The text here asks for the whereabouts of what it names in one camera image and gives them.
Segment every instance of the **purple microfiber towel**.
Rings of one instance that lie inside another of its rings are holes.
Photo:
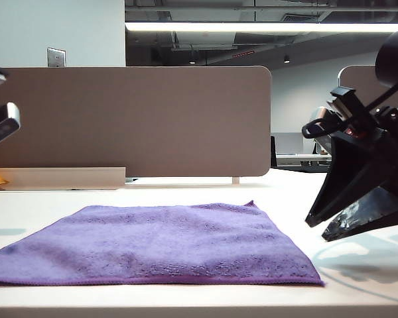
[[[0,283],[322,285],[253,201],[85,207],[2,248]]]

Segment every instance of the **desk divider panel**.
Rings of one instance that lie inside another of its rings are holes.
[[[126,176],[261,176],[270,166],[266,68],[9,68],[0,104],[21,129],[0,167],[126,167]]]
[[[353,65],[339,73],[339,85],[356,89],[356,95],[367,106],[389,89],[377,80],[374,65]],[[382,105],[398,107],[398,92]]]

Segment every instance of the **desk partition base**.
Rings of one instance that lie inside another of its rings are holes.
[[[125,167],[0,168],[9,183],[2,190],[118,189],[125,185]]]

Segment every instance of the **ceiling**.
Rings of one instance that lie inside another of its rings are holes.
[[[398,23],[398,0],[125,0],[125,21]],[[283,67],[379,49],[386,34],[126,32],[127,65]]]

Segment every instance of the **table surface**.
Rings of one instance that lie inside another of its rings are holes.
[[[0,287],[0,317],[398,317],[398,226],[334,242],[304,222],[325,174],[142,178],[118,190],[0,191],[0,248],[87,205],[250,200],[312,260],[325,287],[117,285]]]
[[[331,160],[329,154],[276,154],[277,159]]]

